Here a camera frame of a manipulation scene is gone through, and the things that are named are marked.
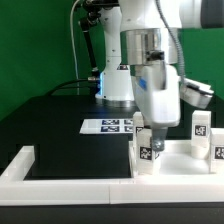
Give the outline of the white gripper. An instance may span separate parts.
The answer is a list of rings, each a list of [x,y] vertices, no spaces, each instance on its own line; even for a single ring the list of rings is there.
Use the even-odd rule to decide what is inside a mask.
[[[135,65],[132,71],[134,99],[144,125],[152,130],[152,149],[165,148],[167,129],[180,122],[179,76],[171,65]]]

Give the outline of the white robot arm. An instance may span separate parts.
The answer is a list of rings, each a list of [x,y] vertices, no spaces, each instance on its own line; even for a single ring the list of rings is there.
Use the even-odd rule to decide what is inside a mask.
[[[180,102],[206,108],[211,87],[188,79],[178,31],[224,28],[224,0],[102,0],[106,68],[96,98],[135,103],[162,151],[167,129],[180,121]]]

